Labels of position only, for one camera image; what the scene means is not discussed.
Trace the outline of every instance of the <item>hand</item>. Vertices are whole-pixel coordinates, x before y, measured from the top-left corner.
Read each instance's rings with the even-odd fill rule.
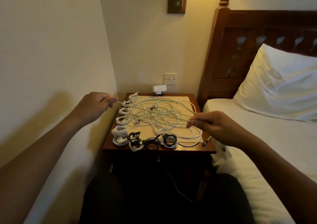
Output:
[[[222,111],[197,113],[189,120],[186,128],[195,126],[227,146],[242,148],[249,138],[255,137]]]
[[[81,126],[97,120],[118,99],[103,92],[90,92],[70,112],[68,118],[75,119]]]

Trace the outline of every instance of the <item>light switch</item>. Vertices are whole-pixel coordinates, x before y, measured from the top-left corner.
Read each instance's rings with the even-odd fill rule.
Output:
[[[176,84],[176,73],[165,73],[164,74],[164,84],[165,85],[175,85]]]

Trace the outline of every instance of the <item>pillowcase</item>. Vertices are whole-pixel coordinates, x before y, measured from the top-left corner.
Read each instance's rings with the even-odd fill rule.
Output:
[[[262,44],[233,99],[262,115],[317,123],[317,58]]]

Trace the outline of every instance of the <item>wall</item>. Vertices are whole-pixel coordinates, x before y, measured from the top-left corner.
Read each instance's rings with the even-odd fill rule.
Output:
[[[101,0],[118,92],[151,91],[177,73],[169,92],[197,94],[219,0],[187,0],[185,15],[167,0]],[[316,10],[314,0],[231,0],[231,9]]]
[[[0,166],[91,91],[116,94],[100,0],[1,0]],[[79,131],[25,223],[71,223],[114,112]]]

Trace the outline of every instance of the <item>wooden headboard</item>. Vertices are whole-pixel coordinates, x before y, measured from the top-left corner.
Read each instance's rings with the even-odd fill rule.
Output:
[[[220,0],[198,92],[208,99],[233,98],[265,43],[287,52],[317,56],[316,11],[230,10]]]

